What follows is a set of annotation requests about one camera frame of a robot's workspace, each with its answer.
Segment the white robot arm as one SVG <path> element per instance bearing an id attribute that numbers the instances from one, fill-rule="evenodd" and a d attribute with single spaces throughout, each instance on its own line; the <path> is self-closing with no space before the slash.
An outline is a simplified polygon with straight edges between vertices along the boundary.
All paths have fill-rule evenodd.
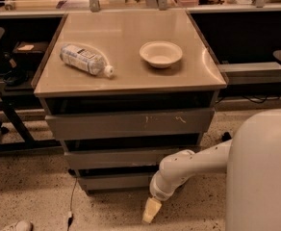
<path id="1" fill-rule="evenodd" d="M 251 116 L 229 141 L 164 157 L 142 220 L 151 222 L 191 177 L 212 172 L 226 174 L 226 231 L 281 231 L 281 109 Z"/>

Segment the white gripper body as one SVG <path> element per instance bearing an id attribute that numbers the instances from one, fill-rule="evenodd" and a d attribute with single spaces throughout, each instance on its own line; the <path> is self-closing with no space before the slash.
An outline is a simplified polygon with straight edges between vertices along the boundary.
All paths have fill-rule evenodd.
<path id="1" fill-rule="evenodd" d="M 182 184 L 181 180 L 167 181 L 162 173 L 157 171 L 151 179 L 149 190 L 154 198 L 167 201 Z"/>

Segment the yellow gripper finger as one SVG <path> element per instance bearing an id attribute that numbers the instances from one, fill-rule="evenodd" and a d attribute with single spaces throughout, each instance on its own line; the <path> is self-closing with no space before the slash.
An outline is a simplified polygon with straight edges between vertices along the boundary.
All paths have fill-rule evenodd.
<path id="1" fill-rule="evenodd" d="M 158 214 L 162 207 L 162 203 L 154 198 L 149 197 L 145 203 L 144 211 L 142 214 L 142 221 L 145 223 L 151 223 L 154 217 Z"/>

